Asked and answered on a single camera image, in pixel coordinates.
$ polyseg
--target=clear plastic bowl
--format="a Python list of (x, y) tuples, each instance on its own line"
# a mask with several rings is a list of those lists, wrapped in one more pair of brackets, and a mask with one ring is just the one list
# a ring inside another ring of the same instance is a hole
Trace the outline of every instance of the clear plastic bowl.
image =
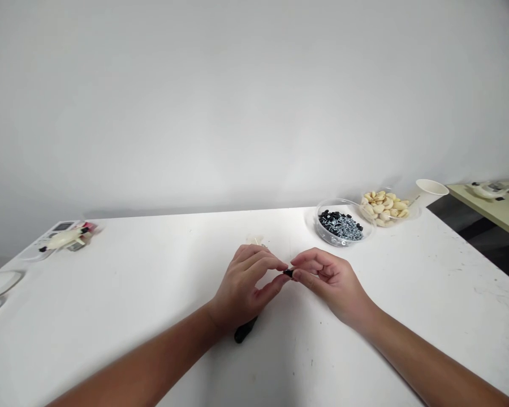
[[(392, 189), (391, 188), (383, 188), (383, 190), (386, 192), (386, 193), (390, 193), (392, 192)], [(363, 205), (362, 205), (362, 202), (363, 202), (363, 198), (364, 198), (364, 194), (362, 194), (360, 196), (360, 207), (362, 208), (362, 211), (360, 212), (360, 214), (364, 217), (364, 219), (367, 219), (367, 220), (372, 220), (376, 226), (379, 226), (379, 227), (393, 227), (393, 226), (396, 226), (400, 223), (403, 223), (407, 220), (412, 220), (412, 219), (416, 219), (420, 216), (421, 214), (421, 210), (413, 205), (412, 207), (407, 207), (407, 209), (409, 210), (409, 216), (407, 216), (406, 218), (398, 218), (398, 217), (394, 217), (392, 215), (388, 215), (388, 214), (370, 214), (367, 210), (365, 210), (363, 208)]]
[[(352, 219), (356, 223), (360, 223), (360, 225), (364, 228), (362, 231), (364, 237), (360, 240), (347, 240), (342, 237), (339, 237), (332, 232), (328, 231), (324, 228), (322, 223), (318, 220), (318, 217), (321, 213), (323, 213), (326, 209), (329, 212), (338, 211), (344, 215), (352, 216)], [(330, 198), (322, 201), (317, 206), (317, 213), (315, 216), (315, 230), (317, 234), (327, 243), (336, 246), (336, 247), (348, 247), (355, 243), (360, 243), (366, 241), (375, 233), (375, 229), (377, 225), (375, 224), (374, 219), (369, 218), (369, 214), (364, 212), (365, 210), (360, 207), (359, 204), (349, 201), (347, 199), (342, 198)]]

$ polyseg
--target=black plastic part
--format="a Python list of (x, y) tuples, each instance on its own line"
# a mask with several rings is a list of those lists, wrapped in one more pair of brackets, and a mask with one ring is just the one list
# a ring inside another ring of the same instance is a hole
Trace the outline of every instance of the black plastic part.
[(241, 343), (245, 340), (247, 335), (253, 330), (253, 326), (255, 326), (255, 322), (258, 317), (254, 317), (245, 325), (241, 325), (238, 329), (236, 329), (236, 333), (234, 334), (234, 340), (236, 343)]

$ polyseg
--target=white paper cup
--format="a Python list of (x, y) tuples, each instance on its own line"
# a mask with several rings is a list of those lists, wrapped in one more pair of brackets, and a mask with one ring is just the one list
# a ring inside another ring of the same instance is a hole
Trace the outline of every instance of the white paper cup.
[(432, 202), (448, 194), (448, 188), (432, 180), (417, 180), (415, 187), (406, 195), (409, 206), (425, 208)]

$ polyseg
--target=bowl of cashews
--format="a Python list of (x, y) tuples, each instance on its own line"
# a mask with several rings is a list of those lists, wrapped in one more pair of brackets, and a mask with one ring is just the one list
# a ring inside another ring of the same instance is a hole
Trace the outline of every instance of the bowl of cashews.
[(361, 214), (379, 227), (392, 227), (419, 215), (418, 209), (409, 208), (409, 201), (401, 200), (389, 189), (366, 192), (360, 198), (360, 207), (364, 209)]

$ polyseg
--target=table surface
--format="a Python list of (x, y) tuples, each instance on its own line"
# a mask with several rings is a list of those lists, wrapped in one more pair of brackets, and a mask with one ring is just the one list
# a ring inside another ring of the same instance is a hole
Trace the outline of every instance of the table surface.
[[(0, 406), (40, 406), (209, 300), (252, 236), (290, 261), (348, 259), (388, 313), (509, 395), (509, 277), (425, 210), (334, 248), (314, 208), (99, 220), (72, 253), (25, 270), (0, 309)], [(269, 271), (261, 283), (274, 277)], [(422, 405), (365, 340), (305, 287), (285, 285), (242, 345), (217, 344), (159, 406)]]
[[(504, 181), (502, 184), (509, 186), (509, 181)], [(509, 233), (509, 193), (503, 196), (505, 198), (503, 201), (496, 201), (475, 195), (469, 184), (447, 185), (447, 187), (452, 196)]]

